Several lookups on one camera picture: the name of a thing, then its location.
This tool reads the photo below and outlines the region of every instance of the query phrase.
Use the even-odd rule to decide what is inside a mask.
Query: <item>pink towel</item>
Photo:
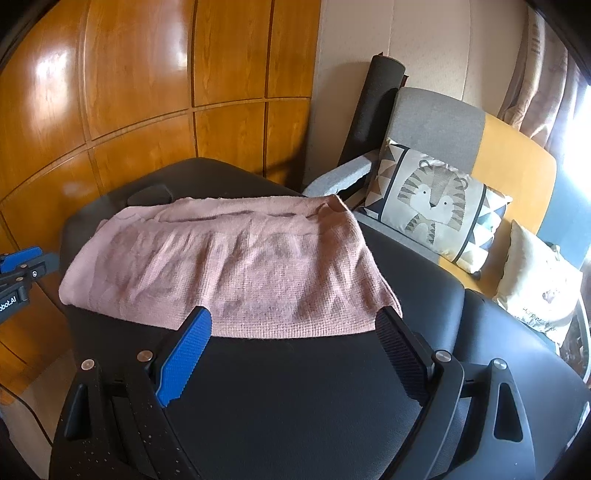
[[[169,329],[202,305],[212,334],[235,338],[366,332],[386,305],[402,315],[337,196],[126,208],[80,250],[60,299]]]

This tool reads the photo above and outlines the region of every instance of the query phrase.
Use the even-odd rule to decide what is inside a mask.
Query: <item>wooden cabinet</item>
[[[299,189],[320,0],[60,0],[0,72],[0,250],[57,251],[66,219],[185,158]],[[0,325],[0,381],[70,338],[59,277]]]

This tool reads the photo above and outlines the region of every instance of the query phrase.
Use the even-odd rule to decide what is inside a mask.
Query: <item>black cable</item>
[[[8,395],[10,395],[12,398],[14,398],[15,400],[19,401],[20,403],[22,403],[23,405],[25,405],[25,407],[27,408],[28,411],[31,412],[31,415],[33,415],[33,417],[35,418],[35,421],[37,422],[37,425],[39,425],[39,428],[41,429],[41,431],[43,432],[43,436],[45,437],[45,440],[47,440],[47,443],[49,443],[49,445],[51,447],[53,447],[53,442],[51,441],[51,439],[49,438],[49,435],[47,434],[47,432],[45,431],[45,429],[43,428],[43,424],[41,423],[41,420],[39,420],[39,417],[37,416],[37,414],[35,413],[35,411],[28,405],[27,402],[25,402],[21,397],[19,397],[16,393],[10,391],[7,387],[5,387],[4,385],[2,385],[0,383],[0,388],[3,389]]]

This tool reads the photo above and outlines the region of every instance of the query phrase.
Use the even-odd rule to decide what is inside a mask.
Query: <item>metal screw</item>
[[[140,362],[149,362],[152,360],[153,356],[154,354],[150,352],[150,350],[142,350],[140,353],[138,353],[138,360]]]
[[[90,370],[95,366],[95,361],[92,358],[84,360],[80,366],[82,370]]]
[[[504,370],[505,368],[507,368],[507,362],[505,362],[502,358],[495,358],[492,361],[492,364],[499,370]]]
[[[440,362],[447,363],[452,359],[452,355],[448,351],[438,350],[437,352],[435,352],[435,358]]]

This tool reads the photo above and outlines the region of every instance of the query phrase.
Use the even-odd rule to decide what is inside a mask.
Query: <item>beige wall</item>
[[[323,0],[305,183],[336,166],[371,57],[407,69],[407,86],[496,115],[525,24],[523,0]]]

